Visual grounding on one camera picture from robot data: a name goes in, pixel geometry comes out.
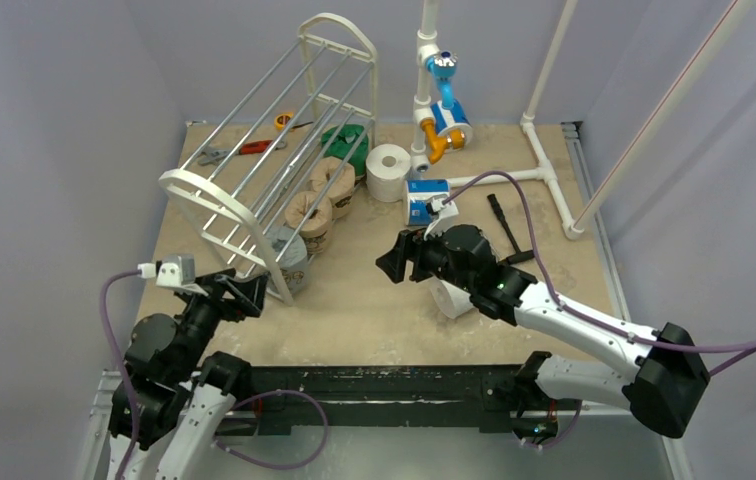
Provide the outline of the blue faucet valve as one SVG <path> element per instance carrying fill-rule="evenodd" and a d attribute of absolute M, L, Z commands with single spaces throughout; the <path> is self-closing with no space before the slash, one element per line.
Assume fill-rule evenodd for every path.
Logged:
<path fill-rule="evenodd" d="M 434 78 L 442 105 L 446 109 L 452 109 L 456 103 L 452 78 L 456 73 L 457 64 L 457 56 L 449 50 L 441 50 L 425 61 L 426 70 Z"/>

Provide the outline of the green paper roll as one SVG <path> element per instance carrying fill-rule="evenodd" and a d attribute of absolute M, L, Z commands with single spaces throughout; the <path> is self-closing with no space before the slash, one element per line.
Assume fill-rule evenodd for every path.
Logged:
<path fill-rule="evenodd" d="M 322 146 L 330 143 L 324 156 L 339 160 L 347 158 L 354 168 L 356 178 L 366 174 L 366 160 L 370 152 L 369 137 L 364 131 L 363 125 L 345 124 L 340 128 L 328 129 L 320 138 Z"/>

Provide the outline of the brown roll with print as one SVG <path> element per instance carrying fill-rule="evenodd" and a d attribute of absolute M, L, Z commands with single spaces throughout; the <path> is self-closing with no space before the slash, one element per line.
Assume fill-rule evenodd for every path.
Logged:
<path fill-rule="evenodd" d="M 288 227 L 300 227 L 299 235 L 309 254 L 327 249 L 333 222 L 333 206 L 327 197 L 313 191 L 299 192 L 285 207 L 284 217 Z"/>

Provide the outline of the grey paper roll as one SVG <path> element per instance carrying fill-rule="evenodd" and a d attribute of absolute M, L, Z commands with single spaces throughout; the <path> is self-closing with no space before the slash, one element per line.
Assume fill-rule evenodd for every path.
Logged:
<path fill-rule="evenodd" d="M 303 238 L 286 225 L 271 227 L 265 237 L 275 254 L 281 256 L 278 265 L 287 288 L 295 296 L 310 280 L 309 255 Z"/>

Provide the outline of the blue white packaged roll front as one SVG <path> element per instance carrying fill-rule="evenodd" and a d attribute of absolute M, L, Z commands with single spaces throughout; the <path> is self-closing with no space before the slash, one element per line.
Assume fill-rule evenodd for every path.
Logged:
<path fill-rule="evenodd" d="M 449 183 L 446 179 L 407 180 L 404 185 L 404 221 L 406 226 L 427 226 L 432 217 L 427 205 L 435 196 L 448 196 Z"/>

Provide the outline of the yellow tape measure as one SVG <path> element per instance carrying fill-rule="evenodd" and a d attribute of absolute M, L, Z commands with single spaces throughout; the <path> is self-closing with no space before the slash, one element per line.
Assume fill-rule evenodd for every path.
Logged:
<path fill-rule="evenodd" d="M 304 128 L 312 125 L 313 121 L 295 121 L 294 112 L 283 112 L 275 117 L 273 124 L 278 132 L 283 132 L 286 129 L 298 130 Z"/>

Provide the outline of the orange faucet valve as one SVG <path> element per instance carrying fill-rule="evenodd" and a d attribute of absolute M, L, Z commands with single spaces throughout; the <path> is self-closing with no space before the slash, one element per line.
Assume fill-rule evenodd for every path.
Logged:
<path fill-rule="evenodd" d="M 447 135 L 439 135 L 436 129 L 436 121 L 433 118 L 422 120 L 419 127 L 425 134 L 425 139 L 430 148 L 428 154 L 430 165 L 438 163 L 447 151 L 460 150 L 466 145 L 466 135 L 462 130 L 453 129 Z"/>

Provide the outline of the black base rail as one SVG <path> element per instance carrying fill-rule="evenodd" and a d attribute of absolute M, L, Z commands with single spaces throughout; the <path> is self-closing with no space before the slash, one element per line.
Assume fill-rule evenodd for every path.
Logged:
<path fill-rule="evenodd" d="M 313 370 L 253 367 L 218 431 L 226 436 L 288 435 L 296 426 L 473 428 L 520 439 L 559 432 L 556 401 L 521 364 L 418 368 L 384 383 L 346 366 Z"/>

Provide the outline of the unwrapped white paper roll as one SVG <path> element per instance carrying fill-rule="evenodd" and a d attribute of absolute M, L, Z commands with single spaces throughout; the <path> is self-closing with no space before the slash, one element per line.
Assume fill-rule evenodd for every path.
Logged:
<path fill-rule="evenodd" d="M 457 319 L 474 308 L 470 294 L 447 281 L 432 278 L 429 291 L 440 312 L 449 319 Z"/>

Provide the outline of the upright white paper roll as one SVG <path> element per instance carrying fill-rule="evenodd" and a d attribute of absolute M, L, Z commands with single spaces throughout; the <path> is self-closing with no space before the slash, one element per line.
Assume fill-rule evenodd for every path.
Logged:
<path fill-rule="evenodd" d="M 366 159 L 366 186 L 377 201 L 400 201 L 403 184 L 411 168 L 411 157 L 402 147 L 381 144 L 373 148 Z"/>

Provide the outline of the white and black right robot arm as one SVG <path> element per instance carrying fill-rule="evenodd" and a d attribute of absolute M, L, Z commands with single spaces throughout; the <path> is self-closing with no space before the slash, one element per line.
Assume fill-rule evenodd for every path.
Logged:
<path fill-rule="evenodd" d="M 674 323 L 654 329 L 586 305 L 557 304 L 548 284 L 499 261 L 481 230 L 468 224 L 436 236 L 402 230 L 375 261 L 394 283 L 431 277 L 468 294 L 485 316 L 536 330 L 590 356 L 552 356 L 518 376 L 515 392 L 530 407 L 550 398 L 590 400 L 629 411 L 653 432 L 684 435 L 711 375 L 690 333 Z"/>

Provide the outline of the white metal shelf rack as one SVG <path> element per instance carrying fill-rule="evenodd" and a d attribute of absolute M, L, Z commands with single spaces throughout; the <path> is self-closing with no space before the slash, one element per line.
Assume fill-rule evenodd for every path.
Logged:
<path fill-rule="evenodd" d="M 231 140 L 225 127 L 247 125 L 219 165 L 191 163 L 200 143 L 159 185 L 202 239 L 214 259 L 242 277 L 269 273 L 269 293 L 285 304 L 293 295 L 265 234 L 286 225 L 284 210 L 308 181 L 330 146 L 320 138 L 345 124 L 365 127 L 370 147 L 378 124 L 378 51 L 351 20 L 320 13 L 303 22 L 295 42 L 248 90 L 202 143 Z M 277 115 L 294 112 L 295 121 L 313 121 L 278 132 Z M 236 155 L 245 143 L 272 139 L 260 154 Z"/>

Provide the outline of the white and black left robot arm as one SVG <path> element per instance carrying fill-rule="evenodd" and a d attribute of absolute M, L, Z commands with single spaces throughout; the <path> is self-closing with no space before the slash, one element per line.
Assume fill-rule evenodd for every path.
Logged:
<path fill-rule="evenodd" d="M 225 269 L 197 276 L 175 262 L 147 263 L 154 280 L 184 304 L 177 316 L 149 315 L 133 328 L 112 395 L 111 479 L 186 479 L 230 409 L 255 394 L 249 362 L 204 354 L 219 324 L 261 315 L 269 277 L 240 279 Z"/>

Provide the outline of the red handled pliers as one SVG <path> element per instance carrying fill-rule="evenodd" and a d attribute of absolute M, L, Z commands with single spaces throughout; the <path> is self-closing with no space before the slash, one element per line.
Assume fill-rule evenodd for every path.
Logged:
<path fill-rule="evenodd" d="M 272 139 L 248 142 L 238 149 L 236 155 L 242 156 L 264 153 L 273 143 L 274 141 Z M 219 148 L 213 142 L 202 143 L 201 149 L 193 157 L 191 163 L 200 166 L 219 165 L 230 155 L 230 152 L 231 148 Z"/>

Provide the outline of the black screwdriver tool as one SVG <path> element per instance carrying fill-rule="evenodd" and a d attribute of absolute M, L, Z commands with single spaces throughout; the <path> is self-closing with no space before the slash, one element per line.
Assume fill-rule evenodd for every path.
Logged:
<path fill-rule="evenodd" d="M 511 230 L 511 227 L 506 219 L 506 215 L 502 209 L 500 202 L 497 199 L 497 196 L 493 193 L 488 194 L 487 200 L 489 202 L 489 205 L 493 214 L 495 215 L 497 221 L 499 222 L 502 229 L 504 230 L 504 233 L 511 247 L 513 248 L 513 252 L 507 255 L 502 260 L 502 262 L 504 264 L 515 265 L 515 264 L 533 260 L 535 258 L 535 253 L 533 250 L 523 250 L 520 248 L 519 242 L 517 241 L 515 235 L 513 234 L 513 231 Z"/>

